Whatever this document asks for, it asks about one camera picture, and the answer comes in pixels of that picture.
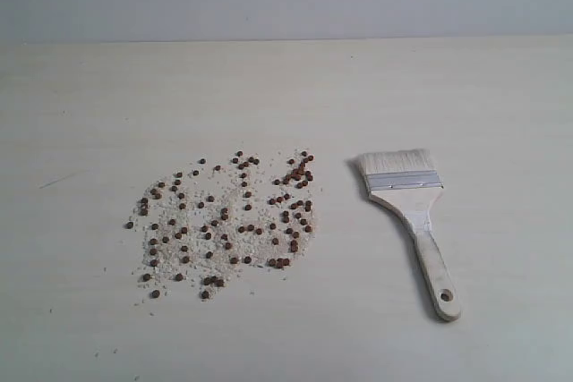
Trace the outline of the pile of brown pellets and grains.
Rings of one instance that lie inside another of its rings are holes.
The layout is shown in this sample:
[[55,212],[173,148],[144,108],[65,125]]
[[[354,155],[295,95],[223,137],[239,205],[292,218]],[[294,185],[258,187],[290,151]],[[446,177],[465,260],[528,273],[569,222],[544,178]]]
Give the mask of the pile of brown pellets and grains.
[[257,156],[202,158],[155,181],[128,217],[141,233],[134,312],[107,303],[71,347],[135,357],[274,350],[315,354],[328,322],[295,266],[312,238],[310,156],[288,159],[290,183]]

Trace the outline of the wooden paint brush white bristles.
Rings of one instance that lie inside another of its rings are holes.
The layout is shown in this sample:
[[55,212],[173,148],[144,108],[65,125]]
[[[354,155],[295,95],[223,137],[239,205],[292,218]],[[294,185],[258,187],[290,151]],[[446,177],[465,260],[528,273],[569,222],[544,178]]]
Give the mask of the wooden paint brush white bristles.
[[459,319],[458,295],[432,234],[431,209],[443,192],[443,182],[430,151],[364,153],[354,164],[368,198],[391,211],[411,237],[437,316],[447,322]]

